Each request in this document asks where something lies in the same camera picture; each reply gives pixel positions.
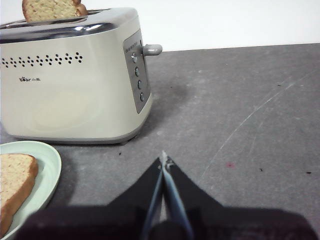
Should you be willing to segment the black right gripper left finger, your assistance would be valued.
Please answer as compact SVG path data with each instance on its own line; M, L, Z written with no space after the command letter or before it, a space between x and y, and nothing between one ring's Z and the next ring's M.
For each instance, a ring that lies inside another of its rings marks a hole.
M162 167L156 159L126 191L107 205L46 208L30 215L17 240L140 240L158 214Z

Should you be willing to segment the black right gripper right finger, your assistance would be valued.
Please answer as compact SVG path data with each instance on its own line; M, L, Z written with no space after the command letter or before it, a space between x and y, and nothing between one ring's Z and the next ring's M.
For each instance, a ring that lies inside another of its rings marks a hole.
M197 186L162 152L170 218L191 240L316 240L305 217L276 208L227 207Z

